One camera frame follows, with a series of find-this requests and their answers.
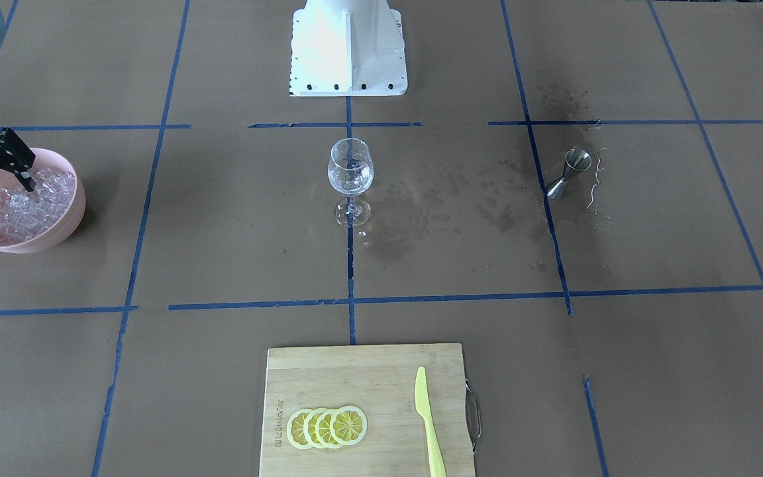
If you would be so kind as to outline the steel jigger cup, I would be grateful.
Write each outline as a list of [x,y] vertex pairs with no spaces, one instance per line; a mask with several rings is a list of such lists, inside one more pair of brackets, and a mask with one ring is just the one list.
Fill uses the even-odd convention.
[[571,148],[564,154],[564,166],[561,176],[548,185],[546,197],[551,200],[564,198],[570,179],[590,169],[591,154],[585,149]]

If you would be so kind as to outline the pile of clear ice cubes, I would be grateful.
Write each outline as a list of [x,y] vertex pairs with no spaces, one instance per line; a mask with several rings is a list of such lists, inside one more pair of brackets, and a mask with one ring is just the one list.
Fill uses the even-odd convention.
[[0,246],[42,235],[64,216],[75,198],[77,181],[72,172],[45,167],[32,178],[33,192],[19,185],[0,188]]

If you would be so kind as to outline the clear wine glass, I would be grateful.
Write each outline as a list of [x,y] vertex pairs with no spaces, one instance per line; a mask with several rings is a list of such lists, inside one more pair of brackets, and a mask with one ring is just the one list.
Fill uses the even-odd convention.
[[338,224],[361,227],[372,214],[369,203],[362,198],[372,186],[374,163],[368,144],[359,138],[342,138],[331,147],[328,160],[328,180],[341,195],[335,206]]

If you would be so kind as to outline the pink bowl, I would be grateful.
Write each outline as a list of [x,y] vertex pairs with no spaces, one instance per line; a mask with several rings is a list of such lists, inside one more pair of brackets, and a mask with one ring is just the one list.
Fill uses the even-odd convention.
[[0,251],[40,252],[72,235],[87,198],[72,163],[54,151],[31,148],[34,189],[27,192],[12,173],[0,170]]

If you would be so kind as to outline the bamboo cutting board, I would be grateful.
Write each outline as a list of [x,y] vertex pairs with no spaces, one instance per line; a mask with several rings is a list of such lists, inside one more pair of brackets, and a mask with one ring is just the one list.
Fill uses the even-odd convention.
[[[448,476],[473,476],[466,419],[464,355],[458,343],[283,347],[268,351],[261,476],[428,476],[426,434],[414,400],[415,372],[427,371],[434,428]],[[363,441],[336,449],[294,448],[287,439],[300,408],[357,405]]]

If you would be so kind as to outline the yellow plastic knife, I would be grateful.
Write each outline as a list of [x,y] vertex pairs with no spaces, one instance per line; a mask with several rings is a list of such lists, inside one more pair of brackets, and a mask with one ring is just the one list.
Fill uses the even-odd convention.
[[415,372],[414,400],[416,413],[421,417],[426,434],[427,462],[430,476],[447,476],[442,451],[437,440],[428,392],[427,371],[418,366]]

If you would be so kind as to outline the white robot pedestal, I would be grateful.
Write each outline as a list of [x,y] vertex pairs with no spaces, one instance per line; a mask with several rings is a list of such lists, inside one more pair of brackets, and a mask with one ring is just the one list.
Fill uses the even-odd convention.
[[387,1],[307,1],[291,27],[291,96],[407,93],[402,15]]

